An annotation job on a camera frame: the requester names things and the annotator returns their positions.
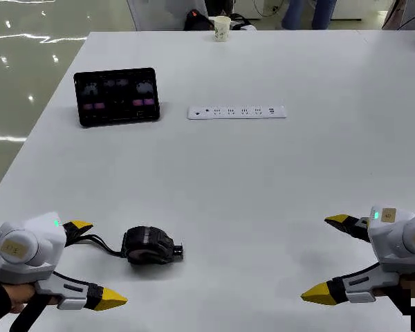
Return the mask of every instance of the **power outlet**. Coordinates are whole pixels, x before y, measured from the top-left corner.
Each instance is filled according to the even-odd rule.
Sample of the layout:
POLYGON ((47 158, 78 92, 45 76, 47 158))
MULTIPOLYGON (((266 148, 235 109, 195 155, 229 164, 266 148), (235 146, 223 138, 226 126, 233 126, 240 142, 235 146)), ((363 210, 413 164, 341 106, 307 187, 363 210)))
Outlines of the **power outlet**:
POLYGON ((190 120, 285 118, 283 106, 190 107, 190 120))

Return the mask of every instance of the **white cabinet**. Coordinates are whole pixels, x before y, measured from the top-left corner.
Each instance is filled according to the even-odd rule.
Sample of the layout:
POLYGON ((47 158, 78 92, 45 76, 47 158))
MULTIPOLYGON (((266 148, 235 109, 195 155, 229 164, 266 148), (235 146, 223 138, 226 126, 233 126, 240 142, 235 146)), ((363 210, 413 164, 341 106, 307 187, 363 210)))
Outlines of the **white cabinet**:
POLYGON ((393 0, 338 0, 332 19, 364 19, 371 12, 389 10, 393 0))

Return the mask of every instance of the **paper cup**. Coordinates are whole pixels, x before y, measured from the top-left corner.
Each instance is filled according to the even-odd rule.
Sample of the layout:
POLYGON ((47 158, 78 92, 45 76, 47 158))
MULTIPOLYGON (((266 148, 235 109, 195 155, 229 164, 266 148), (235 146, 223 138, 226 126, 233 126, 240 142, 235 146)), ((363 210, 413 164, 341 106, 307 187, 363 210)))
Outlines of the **paper cup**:
POLYGON ((228 40, 231 19, 227 16, 217 16, 214 18, 215 39, 218 42, 228 40))

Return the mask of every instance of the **white table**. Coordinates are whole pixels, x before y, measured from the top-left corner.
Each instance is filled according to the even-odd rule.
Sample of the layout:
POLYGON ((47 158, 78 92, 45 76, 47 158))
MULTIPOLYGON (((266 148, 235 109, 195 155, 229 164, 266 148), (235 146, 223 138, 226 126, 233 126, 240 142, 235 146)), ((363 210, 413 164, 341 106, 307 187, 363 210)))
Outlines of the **white table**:
MULTIPOLYGON (((310 287, 375 262, 323 222, 374 203, 415 210, 415 32, 91 33, 0 184, 0 223, 51 210, 119 248, 154 225, 181 264, 133 270, 93 246, 58 271, 127 296, 47 310, 38 331, 409 330, 387 299, 325 307, 310 287), (78 71, 152 66, 159 122, 82 129, 78 71), (189 121, 189 105, 283 104, 285 120, 189 121)), ((14 320, 0 322, 0 331, 14 320)))

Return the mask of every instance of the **glossy tile floor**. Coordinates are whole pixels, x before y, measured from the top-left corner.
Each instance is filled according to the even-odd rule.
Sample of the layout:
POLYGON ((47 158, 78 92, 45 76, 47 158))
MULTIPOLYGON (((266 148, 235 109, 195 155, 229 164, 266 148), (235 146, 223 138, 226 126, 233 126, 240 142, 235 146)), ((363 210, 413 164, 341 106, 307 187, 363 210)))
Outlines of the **glossy tile floor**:
MULTIPOLYGON (((276 29, 285 6, 255 23, 276 29)), ((305 12, 304 24, 312 10, 305 12)), ((380 28, 373 14, 331 28, 380 28)), ((0 0, 0 180, 91 31, 133 30, 126 0, 0 0)))

